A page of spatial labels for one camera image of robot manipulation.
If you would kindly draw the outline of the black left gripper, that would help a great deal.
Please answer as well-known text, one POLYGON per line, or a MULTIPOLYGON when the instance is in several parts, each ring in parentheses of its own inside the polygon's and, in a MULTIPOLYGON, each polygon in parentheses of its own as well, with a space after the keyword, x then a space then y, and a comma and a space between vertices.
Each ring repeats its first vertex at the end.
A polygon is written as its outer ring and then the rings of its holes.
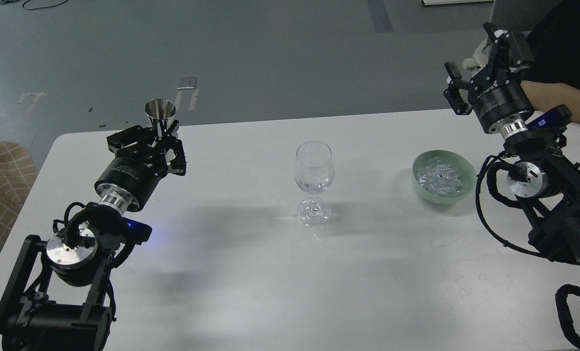
POLYGON ((101 197, 111 186, 129 193, 133 200, 127 207, 132 213, 142 211, 158 183, 168 173, 184 176, 186 156, 178 135, 179 121, 173 120, 159 140, 155 127, 132 126, 107 137, 109 151, 115 158, 94 184, 101 197))

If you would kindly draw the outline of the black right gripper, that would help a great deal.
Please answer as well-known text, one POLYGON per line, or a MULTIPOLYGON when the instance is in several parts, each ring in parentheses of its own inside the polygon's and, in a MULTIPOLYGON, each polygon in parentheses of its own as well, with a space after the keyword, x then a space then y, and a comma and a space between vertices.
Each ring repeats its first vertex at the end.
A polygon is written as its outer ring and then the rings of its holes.
POLYGON ((448 86, 444 98, 455 112, 463 116, 473 110, 486 134, 499 132, 497 124, 504 119, 527 120, 534 109, 519 83, 518 74, 535 64, 534 55, 524 34, 499 29, 485 22, 487 33, 486 63, 474 74, 471 81, 463 80, 454 62, 444 63, 448 73, 448 86), (469 103, 460 91, 469 92, 469 103))

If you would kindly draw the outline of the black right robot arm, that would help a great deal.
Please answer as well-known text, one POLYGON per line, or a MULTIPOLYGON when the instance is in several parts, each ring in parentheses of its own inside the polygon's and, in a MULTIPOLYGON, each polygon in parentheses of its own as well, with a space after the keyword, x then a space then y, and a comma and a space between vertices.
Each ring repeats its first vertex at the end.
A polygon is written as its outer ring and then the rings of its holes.
POLYGON ((488 57, 475 64, 469 81, 454 62, 444 97, 458 115, 474 113, 486 134, 500 134, 504 150, 490 155, 477 176, 475 204, 486 230, 503 246, 549 261, 580 266, 580 165, 565 157, 564 132, 572 113, 561 104, 532 118, 533 107, 517 73, 534 63, 522 33, 483 25, 488 57), (531 225, 533 251, 508 242, 488 225, 480 204, 487 184, 492 198, 523 211, 531 225))

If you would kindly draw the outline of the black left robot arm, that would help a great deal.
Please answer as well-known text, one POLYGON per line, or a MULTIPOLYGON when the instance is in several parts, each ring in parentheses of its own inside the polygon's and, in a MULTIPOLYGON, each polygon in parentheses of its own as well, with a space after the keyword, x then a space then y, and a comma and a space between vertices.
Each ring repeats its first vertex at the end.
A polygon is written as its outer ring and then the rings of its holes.
POLYGON ((27 236, 0 298, 3 351, 102 351, 117 320, 112 272, 152 228, 128 218, 159 182, 186 173, 179 123, 152 117, 107 138, 113 160, 94 184, 98 199, 73 202, 49 237, 27 236))

